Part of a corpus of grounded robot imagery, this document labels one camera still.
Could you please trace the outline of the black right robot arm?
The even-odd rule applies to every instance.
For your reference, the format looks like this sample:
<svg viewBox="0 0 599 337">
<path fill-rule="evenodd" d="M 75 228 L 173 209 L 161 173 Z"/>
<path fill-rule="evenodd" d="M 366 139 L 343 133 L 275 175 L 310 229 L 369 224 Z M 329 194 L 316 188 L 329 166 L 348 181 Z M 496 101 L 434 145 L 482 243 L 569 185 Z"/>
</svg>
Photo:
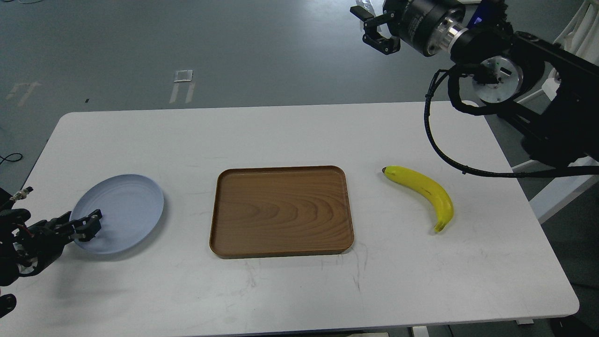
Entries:
<svg viewBox="0 0 599 337">
<path fill-rule="evenodd" d="M 363 25 L 362 41 L 391 55 L 401 42 L 423 56 L 445 51 L 453 66 L 434 74 L 425 96 L 426 136 L 450 166 L 482 177 L 569 177 L 597 175 L 597 166 L 574 166 L 598 159 L 598 66 L 530 33 L 515 31 L 503 0 L 482 0 L 467 24 L 458 0 L 386 0 L 381 15 L 362 6 L 350 12 Z M 531 160 L 548 170 L 499 173 L 466 166 L 443 153 L 430 126 L 431 100 L 447 81 L 457 111 L 475 117 L 496 115 L 523 138 Z"/>
</svg>

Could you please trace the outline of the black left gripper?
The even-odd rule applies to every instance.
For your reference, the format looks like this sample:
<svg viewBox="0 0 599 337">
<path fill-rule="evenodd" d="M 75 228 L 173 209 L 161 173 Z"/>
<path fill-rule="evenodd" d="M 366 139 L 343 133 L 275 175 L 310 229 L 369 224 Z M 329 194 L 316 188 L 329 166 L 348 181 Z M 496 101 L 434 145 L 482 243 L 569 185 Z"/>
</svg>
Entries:
<svg viewBox="0 0 599 337">
<path fill-rule="evenodd" d="M 40 220 L 29 226 L 27 233 L 20 230 L 16 239 L 16 243 L 19 244 L 17 275 L 38 275 L 62 255 L 65 245 L 71 240 L 92 241 L 102 228 L 101 218 L 101 210 L 96 209 L 80 219 L 69 221 L 69 216 L 60 216 L 51 220 Z"/>
</svg>

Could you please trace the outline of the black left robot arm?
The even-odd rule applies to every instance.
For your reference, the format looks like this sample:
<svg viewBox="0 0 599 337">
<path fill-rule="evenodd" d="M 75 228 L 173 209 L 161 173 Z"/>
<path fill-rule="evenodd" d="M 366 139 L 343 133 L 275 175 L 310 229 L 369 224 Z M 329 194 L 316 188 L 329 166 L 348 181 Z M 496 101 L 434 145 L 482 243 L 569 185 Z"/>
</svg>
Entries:
<svg viewBox="0 0 599 337">
<path fill-rule="evenodd" d="M 71 219 L 71 211 L 51 220 L 40 220 L 30 226 L 30 211 L 15 208 L 24 200 L 31 186 L 15 194 L 1 190 L 0 197 L 0 283 L 11 285 L 19 278 L 34 277 L 55 262 L 64 247 L 73 241 L 88 242 L 101 230 L 99 209 L 79 219 Z"/>
</svg>

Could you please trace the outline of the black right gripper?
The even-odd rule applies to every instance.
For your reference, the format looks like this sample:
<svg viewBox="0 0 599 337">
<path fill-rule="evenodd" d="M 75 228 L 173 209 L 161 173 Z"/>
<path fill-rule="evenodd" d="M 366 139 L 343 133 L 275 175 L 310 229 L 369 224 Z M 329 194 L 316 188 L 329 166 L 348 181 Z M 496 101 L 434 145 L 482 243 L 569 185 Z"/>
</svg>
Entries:
<svg viewBox="0 0 599 337">
<path fill-rule="evenodd" d="M 382 15 L 374 16 L 362 6 L 352 6 L 350 12 L 363 23 L 362 41 L 376 51 L 396 53 L 402 40 L 430 57 L 441 49 L 441 36 L 448 26 L 462 23 L 466 6 L 458 0 L 386 0 Z M 387 25 L 392 37 L 378 32 L 381 25 Z"/>
</svg>

